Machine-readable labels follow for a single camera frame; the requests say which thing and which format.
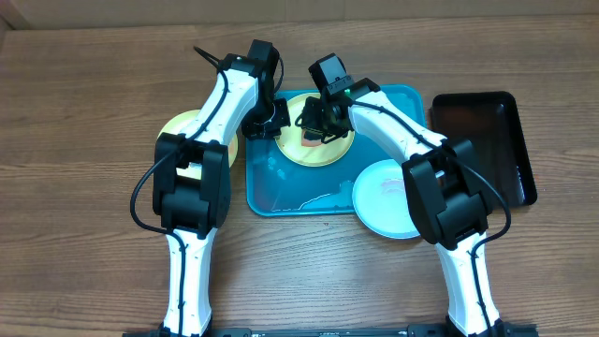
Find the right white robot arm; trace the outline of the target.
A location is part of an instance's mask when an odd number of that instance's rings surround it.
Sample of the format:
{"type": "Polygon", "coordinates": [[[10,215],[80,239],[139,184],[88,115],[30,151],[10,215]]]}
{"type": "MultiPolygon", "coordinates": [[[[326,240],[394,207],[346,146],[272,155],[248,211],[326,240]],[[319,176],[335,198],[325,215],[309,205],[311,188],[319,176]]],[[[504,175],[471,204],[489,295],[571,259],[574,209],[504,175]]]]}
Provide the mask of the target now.
{"type": "Polygon", "coordinates": [[[400,161],[412,222],[440,257],[451,332],[504,335],[485,258],[491,199],[497,193],[478,173],[472,143],[447,139],[414,122],[369,79],[345,77],[318,89],[320,100],[306,104],[295,121],[309,139],[328,143],[355,131],[400,161]]]}

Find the pink sponge black scourer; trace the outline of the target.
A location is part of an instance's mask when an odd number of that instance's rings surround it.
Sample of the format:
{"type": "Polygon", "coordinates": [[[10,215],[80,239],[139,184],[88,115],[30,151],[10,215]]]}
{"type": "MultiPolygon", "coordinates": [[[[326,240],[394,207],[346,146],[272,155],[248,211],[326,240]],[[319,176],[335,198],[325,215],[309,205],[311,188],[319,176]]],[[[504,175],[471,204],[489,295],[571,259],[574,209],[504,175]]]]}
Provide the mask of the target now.
{"type": "Polygon", "coordinates": [[[311,132],[309,130],[303,130],[300,137],[300,145],[303,147],[317,147],[322,144],[322,135],[311,132]]]}

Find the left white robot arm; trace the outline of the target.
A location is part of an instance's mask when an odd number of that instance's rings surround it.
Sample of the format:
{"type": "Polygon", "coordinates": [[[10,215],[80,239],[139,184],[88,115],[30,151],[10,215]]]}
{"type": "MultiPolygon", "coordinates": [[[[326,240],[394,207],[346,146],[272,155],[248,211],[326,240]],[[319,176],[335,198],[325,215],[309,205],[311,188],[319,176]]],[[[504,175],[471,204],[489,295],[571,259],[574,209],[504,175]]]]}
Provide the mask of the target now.
{"type": "Polygon", "coordinates": [[[168,309],[158,336],[208,336],[212,247],[231,199],[228,145],[237,132],[248,139],[272,139],[290,124],[286,104],[276,98],[283,67],[273,47],[247,55],[206,59],[217,70],[211,95],[178,133],[161,133],[154,163],[153,212],[168,240],[168,309]]]}

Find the yellow plate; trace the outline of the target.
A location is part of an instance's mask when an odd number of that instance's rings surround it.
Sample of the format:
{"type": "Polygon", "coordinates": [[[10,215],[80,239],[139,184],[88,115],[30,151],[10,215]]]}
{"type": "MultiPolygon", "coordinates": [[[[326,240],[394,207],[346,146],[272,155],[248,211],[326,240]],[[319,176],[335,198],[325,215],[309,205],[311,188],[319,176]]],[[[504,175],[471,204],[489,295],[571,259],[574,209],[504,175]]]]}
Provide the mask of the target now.
{"type": "MultiPolygon", "coordinates": [[[[158,135],[169,133],[173,135],[180,134],[181,131],[190,124],[199,113],[199,110],[189,110],[171,118],[160,130],[158,135]]],[[[233,166],[239,150],[239,137],[234,135],[228,148],[228,165],[233,166]]],[[[201,179],[201,168],[190,165],[188,168],[177,168],[177,174],[182,177],[201,179]]]]}
{"type": "Polygon", "coordinates": [[[308,97],[319,99],[319,94],[308,93],[296,95],[287,100],[291,126],[281,129],[281,135],[275,140],[279,150],[292,162],[305,167],[323,167],[341,159],[350,149],[355,133],[349,131],[345,137],[330,143],[320,143],[307,140],[306,131],[295,125],[296,119],[302,113],[305,100],[308,97]]]}

